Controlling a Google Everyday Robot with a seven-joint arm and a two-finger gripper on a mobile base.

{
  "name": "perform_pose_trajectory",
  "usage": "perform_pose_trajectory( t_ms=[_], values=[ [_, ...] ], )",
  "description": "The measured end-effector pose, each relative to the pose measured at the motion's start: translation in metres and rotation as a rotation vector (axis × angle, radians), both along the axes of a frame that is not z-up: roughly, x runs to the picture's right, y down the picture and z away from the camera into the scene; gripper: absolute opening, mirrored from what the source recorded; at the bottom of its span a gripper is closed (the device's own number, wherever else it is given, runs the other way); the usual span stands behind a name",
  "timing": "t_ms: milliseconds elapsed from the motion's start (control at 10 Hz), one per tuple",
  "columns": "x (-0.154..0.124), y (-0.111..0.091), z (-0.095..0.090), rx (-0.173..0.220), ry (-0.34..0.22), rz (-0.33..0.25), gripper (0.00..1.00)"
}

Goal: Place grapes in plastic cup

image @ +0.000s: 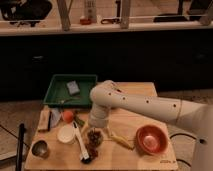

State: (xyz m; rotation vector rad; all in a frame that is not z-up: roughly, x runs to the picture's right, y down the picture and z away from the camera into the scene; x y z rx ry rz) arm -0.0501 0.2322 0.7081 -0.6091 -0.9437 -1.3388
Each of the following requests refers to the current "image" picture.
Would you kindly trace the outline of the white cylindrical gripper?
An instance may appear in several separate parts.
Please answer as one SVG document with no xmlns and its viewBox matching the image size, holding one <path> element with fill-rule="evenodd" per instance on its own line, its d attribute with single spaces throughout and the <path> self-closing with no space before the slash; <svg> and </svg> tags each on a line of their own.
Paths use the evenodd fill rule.
<svg viewBox="0 0 213 171">
<path fill-rule="evenodd" d="M 81 134 L 84 134 L 90 126 L 96 128 L 104 128 L 108 136 L 112 136 L 112 130 L 108 125 L 110 109 L 108 107 L 93 104 L 89 113 L 88 122 L 85 122 Z"/>
</svg>

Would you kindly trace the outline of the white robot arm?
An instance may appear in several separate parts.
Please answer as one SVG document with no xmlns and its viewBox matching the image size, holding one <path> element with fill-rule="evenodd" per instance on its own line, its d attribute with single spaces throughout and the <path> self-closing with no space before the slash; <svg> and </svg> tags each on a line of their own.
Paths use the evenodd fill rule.
<svg viewBox="0 0 213 171">
<path fill-rule="evenodd" d="M 127 94 L 111 80 L 93 87 L 90 99 L 92 108 L 87 120 L 90 127 L 107 127 L 111 108 L 122 108 L 175 125 L 197 136 L 191 171 L 213 171 L 213 105 Z"/>
</svg>

